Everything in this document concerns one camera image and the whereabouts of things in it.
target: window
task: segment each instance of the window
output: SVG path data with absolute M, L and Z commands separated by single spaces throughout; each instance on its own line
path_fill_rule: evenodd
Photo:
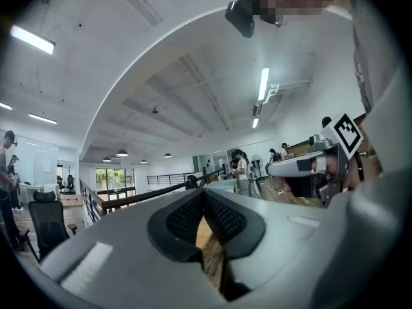
M 195 173 L 199 171 L 199 163 L 198 163 L 198 156 L 193 156 L 193 170 Z
M 135 186 L 135 170 L 134 169 L 125 169 L 126 171 L 126 187 Z
M 117 200 L 134 196 L 134 169 L 103 169 L 96 168 L 97 195 L 103 200 Z
M 57 165 L 57 179 L 63 180 L 63 165 Z

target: black office chair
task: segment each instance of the black office chair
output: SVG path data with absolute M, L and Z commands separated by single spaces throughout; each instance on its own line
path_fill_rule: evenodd
M 57 177 L 57 183 L 59 184 L 60 193 L 63 193 L 65 186 L 63 185 L 63 178 L 61 176 Z
M 187 177 L 187 185 L 186 185 L 186 190 L 189 189 L 196 189 L 198 188 L 198 179 L 195 177 L 195 175 L 189 175 Z
M 67 177 L 67 186 L 66 188 L 71 191 L 75 188 L 75 179 L 73 178 L 73 175 L 69 175 Z
M 36 260 L 40 262 L 57 245 L 70 238 L 63 219 L 63 204 L 55 201 L 56 195 L 52 192 L 33 193 L 34 201 L 28 203 L 28 210 L 32 217 L 34 229 L 39 246 L 40 259 L 37 257 L 33 247 L 29 244 Z M 76 234 L 77 226 L 69 224 L 69 229 L 73 235 Z

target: railing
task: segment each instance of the railing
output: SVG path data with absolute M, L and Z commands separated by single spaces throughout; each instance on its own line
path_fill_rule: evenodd
M 83 197 L 83 204 L 86 206 L 89 217 L 92 222 L 95 223 L 97 220 L 101 219 L 104 215 L 102 210 L 102 204 L 104 200 L 97 196 L 93 190 L 91 190 L 81 179 L 80 179 L 80 191 Z
M 214 171 L 212 173 L 209 173 L 209 174 L 206 174 L 205 168 L 203 168 L 203 175 L 198 177 L 196 181 L 201 181 L 200 187 L 203 187 L 206 183 L 210 183 L 215 178 L 218 178 L 218 175 L 225 174 L 225 173 L 226 173 L 226 169 L 225 169 L 224 164 L 222 165 L 221 169 Z M 148 199 L 151 199 L 157 196 L 161 196 L 168 192 L 172 192 L 174 190 L 180 189 L 182 187 L 187 187 L 187 186 L 188 186 L 188 182 L 184 181 L 182 183 L 172 185 L 164 189 L 150 191 L 150 192 L 143 193 L 143 194 L 138 194 L 137 196 L 131 196 L 131 197 L 117 199 L 117 200 L 105 201 L 99 196 L 97 196 L 97 194 L 95 194 L 94 191 L 92 191 L 82 180 L 80 180 L 80 189 L 81 189 L 82 196 L 83 196 L 83 202 L 88 210 L 88 214 L 91 220 L 93 221 L 93 223 L 101 219 L 101 217 L 103 217 L 107 213 L 110 213 L 113 209 L 115 210 L 121 209 L 123 206 L 136 204 L 138 202 L 148 200 Z
M 181 174 L 169 174 L 169 175 L 151 175 L 147 177 L 147 184 L 180 184 L 186 181 L 189 175 L 194 173 L 181 173 Z

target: desk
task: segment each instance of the desk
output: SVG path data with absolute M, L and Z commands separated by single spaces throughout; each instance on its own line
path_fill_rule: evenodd
M 204 186 L 204 188 L 208 189 L 219 189 L 219 190 L 224 190 L 227 192 L 234 193 L 234 187 L 236 184 L 236 179 L 230 179 L 230 180 L 223 180 L 223 181 L 213 181 L 207 185 Z
M 33 193 L 35 191 L 44 192 L 43 184 L 28 185 L 28 184 L 20 183 L 19 187 L 20 187 L 19 202 L 21 203 L 28 203 L 29 201 L 34 200 Z

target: white ceiling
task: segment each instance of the white ceiling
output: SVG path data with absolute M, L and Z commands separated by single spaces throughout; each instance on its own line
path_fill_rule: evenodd
M 130 56 L 131 47 L 194 1 L 51 0 L 42 5 L 35 0 L 18 25 L 55 42 L 55 52 L 48 55 L 10 38 L 0 70 L 0 102 L 14 110 L 0 110 L 0 118 L 27 126 L 19 128 L 20 135 L 28 128 L 50 131 L 56 144 L 79 148 L 109 89 L 136 57 Z M 84 161 L 100 162 L 126 149 L 136 163 L 159 147 L 167 150 L 170 143 L 249 128 L 261 69 L 270 67 L 269 83 L 311 78 L 319 47 L 327 37 L 339 35 L 342 20 L 325 13 L 280 29 L 256 22 L 252 39 L 223 28 L 221 37 L 188 48 L 121 106 L 113 106 Z M 274 113 L 281 115 L 298 94 L 277 97 Z M 159 113 L 153 114 L 153 108 Z M 58 124 L 29 120 L 29 112 Z M 69 143 L 61 143 L 62 138 Z

